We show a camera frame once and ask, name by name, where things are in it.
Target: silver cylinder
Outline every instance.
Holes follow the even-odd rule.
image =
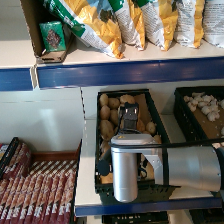
[[[120,202],[134,201],[138,196],[137,154],[111,152],[114,197]]]
[[[169,184],[219,191],[221,171],[212,147],[168,149]]]

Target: blue shelf edge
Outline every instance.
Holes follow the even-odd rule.
[[[38,67],[41,89],[224,78],[224,57]]]
[[[221,198],[207,197],[169,200],[161,202],[148,202],[140,204],[75,206],[75,215],[76,217],[83,217],[95,215],[131,214],[180,209],[208,208],[221,208]]]
[[[29,68],[0,69],[0,91],[32,91]]]

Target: chip bag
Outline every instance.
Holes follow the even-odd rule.
[[[136,0],[109,0],[118,20],[122,40],[135,45],[138,50],[145,48],[145,28],[142,11]]]
[[[205,0],[203,19],[204,39],[216,47],[224,48],[224,1]]]
[[[121,33],[107,0],[39,0],[53,15],[69,25],[83,42],[103,53],[122,58]]]
[[[172,43],[177,24],[176,2],[173,0],[138,0],[145,22],[146,37],[161,50]]]
[[[181,45],[199,48],[204,35],[202,12],[205,0],[177,0],[178,20],[174,39]]]

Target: cardboard box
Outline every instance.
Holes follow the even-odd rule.
[[[20,0],[20,3],[26,19],[37,64],[62,62],[66,57],[69,46],[74,40],[74,35],[70,31],[65,33],[65,39],[67,40],[66,51],[44,52],[45,47],[39,24],[59,21],[59,19],[51,15],[38,0]]]

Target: green package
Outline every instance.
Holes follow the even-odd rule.
[[[40,23],[39,25],[47,52],[66,50],[61,22]]]

